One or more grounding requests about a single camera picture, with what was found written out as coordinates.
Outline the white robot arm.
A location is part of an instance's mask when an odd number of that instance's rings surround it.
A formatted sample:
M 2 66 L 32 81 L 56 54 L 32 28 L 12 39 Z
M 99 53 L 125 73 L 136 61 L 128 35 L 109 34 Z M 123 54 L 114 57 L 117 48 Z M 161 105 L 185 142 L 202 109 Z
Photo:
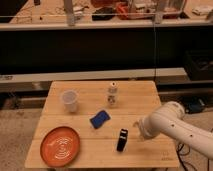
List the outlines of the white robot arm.
M 180 103 L 169 101 L 138 120 L 140 136 L 149 140 L 162 133 L 213 160 L 213 133 L 184 122 L 184 115 Z

